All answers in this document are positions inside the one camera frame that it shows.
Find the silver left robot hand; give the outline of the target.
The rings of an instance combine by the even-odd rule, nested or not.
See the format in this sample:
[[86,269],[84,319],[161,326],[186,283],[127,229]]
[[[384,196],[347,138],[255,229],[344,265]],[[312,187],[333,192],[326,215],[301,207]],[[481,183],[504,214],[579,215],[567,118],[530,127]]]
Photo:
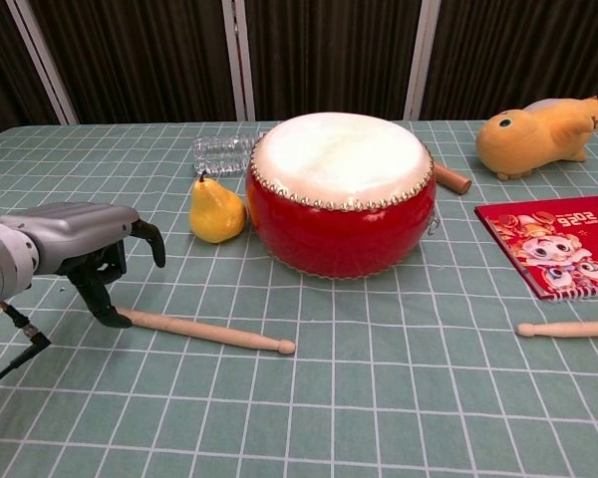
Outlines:
[[159,229],[129,206],[51,203],[5,214],[0,224],[32,240],[38,252],[36,275],[67,277],[95,319],[110,328],[133,325],[112,305],[106,289],[127,271],[124,240],[129,236],[146,240],[155,264],[165,265]]

